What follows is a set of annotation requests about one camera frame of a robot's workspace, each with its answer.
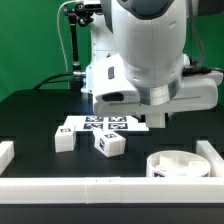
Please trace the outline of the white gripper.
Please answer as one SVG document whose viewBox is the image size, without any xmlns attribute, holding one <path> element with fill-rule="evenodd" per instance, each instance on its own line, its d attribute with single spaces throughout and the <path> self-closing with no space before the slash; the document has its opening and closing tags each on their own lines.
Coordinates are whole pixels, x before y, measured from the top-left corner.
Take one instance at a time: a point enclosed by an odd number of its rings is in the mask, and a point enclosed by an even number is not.
<svg viewBox="0 0 224 224">
<path fill-rule="evenodd" d="M 175 92 L 174 84 L 153 90 L 152 98 L 147 97 L 151 100 L 150 104 L 141 102 L 140 95 L 136 103 L 101 103 L 95 100 L 93 94 L 93 111 L 98 116 L 108 117 L 206 110 L 217 104 L 217 86 L 222 81 L 223 74 L 217 71 L 186 76 L 181 79 L 180 89 L 172 99 L 169 95 Z"/>
</svg>

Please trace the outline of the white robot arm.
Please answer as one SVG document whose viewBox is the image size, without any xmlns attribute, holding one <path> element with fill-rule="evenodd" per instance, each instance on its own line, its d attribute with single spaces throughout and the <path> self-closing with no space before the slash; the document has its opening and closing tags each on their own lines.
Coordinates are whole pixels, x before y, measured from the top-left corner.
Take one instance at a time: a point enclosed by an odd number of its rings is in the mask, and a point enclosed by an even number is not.
<svg viewBox="0 0 224 224">
<path fill-rule="evenodd" d="M 157 114 L 210 109 L 217 104 L 209 75 L 185 78 L 187 22 L 224 12 L 224 0 L 84 0 L 104 16 L 93 25 L 111 35 L 102 48 L 115 53 L 93 66 L 93 111 L 99 116 Z"/>
</svg>

